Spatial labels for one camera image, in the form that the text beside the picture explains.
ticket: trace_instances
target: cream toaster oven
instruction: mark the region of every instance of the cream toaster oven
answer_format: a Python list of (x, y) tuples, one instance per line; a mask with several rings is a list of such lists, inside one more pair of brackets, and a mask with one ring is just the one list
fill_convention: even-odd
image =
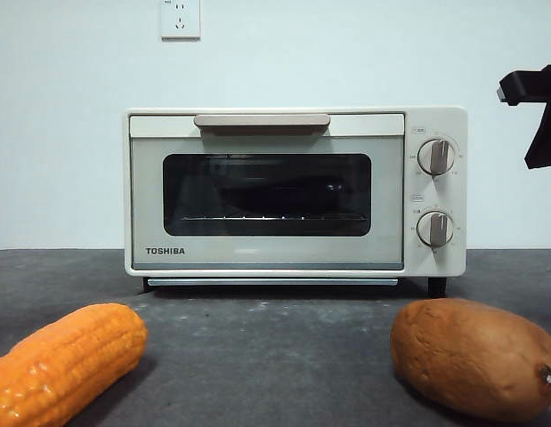
[(165, 285), (395, 285), (466, 266), (456, 107), (130, 109), (125, 268)]

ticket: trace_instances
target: oven foot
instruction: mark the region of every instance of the oven foot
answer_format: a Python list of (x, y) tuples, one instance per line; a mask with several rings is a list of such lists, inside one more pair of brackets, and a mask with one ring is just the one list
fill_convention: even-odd
[(447, 278), (429, 278), (427, 280), (427, 296), (430, 298), (444, 298)]
[(142, 278), (142, 293), (146, 294), (152, 292), (157, 288), (157, 286), (149, 285), (149, 278)]

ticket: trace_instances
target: oven window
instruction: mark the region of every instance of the oven window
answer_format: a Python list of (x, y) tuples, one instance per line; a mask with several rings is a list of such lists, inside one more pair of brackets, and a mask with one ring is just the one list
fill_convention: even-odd
[(364, 154), (173, 154), (163, 162), (172, 236), (364, 236)]

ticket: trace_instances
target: table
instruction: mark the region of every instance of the table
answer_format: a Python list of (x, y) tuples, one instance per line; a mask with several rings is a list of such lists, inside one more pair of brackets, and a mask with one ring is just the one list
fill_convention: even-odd
[[(120, 250), (0, 251), (0, 356), (86, 304), (122, 302), (150, 331), (139, 366), (69, 426), (484, 426), (393, 375), (394, 287), (190, 287), (143, 294)], [(448, 296), (511, 310), (551, 334), (551, 250), (470, 250)], [(529, 426), (551, 427), (551, 407)]]

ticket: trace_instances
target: door handle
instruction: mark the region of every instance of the door handle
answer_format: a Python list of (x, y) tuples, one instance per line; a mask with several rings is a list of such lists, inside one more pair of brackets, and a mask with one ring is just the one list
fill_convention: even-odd
[(315, 133), (330, 124), (328, 114), (200, 114), (194, 125), (219, 134)]

